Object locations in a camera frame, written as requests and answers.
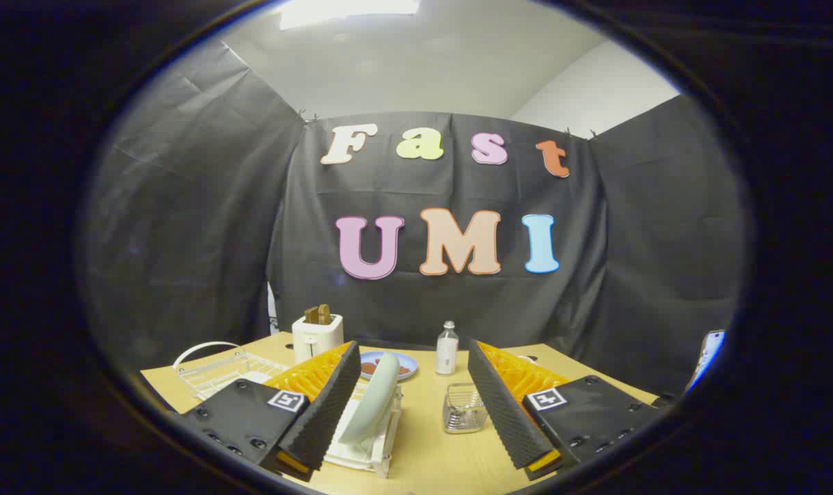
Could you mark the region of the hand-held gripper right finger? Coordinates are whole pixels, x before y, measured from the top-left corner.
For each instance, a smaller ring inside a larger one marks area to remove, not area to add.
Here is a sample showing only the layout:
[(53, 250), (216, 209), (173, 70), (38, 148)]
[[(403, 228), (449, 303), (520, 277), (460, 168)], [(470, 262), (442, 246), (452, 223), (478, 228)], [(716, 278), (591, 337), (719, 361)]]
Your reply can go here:
[(478, 340), (468, 372), (512, 464), (530, 480), (601, 457), (661, 413), (595, 374), (565, 379)]

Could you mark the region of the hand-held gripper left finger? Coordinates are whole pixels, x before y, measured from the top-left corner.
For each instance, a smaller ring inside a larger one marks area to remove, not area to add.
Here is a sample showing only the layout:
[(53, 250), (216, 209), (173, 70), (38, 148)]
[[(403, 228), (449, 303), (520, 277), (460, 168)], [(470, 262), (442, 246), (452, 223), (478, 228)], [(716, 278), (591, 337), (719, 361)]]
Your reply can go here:
[(234, 379), (182, 421), (206, 442), (262, 469), (309, 481), (359, 378), (359, 344), (344, 342), (266, 382)]

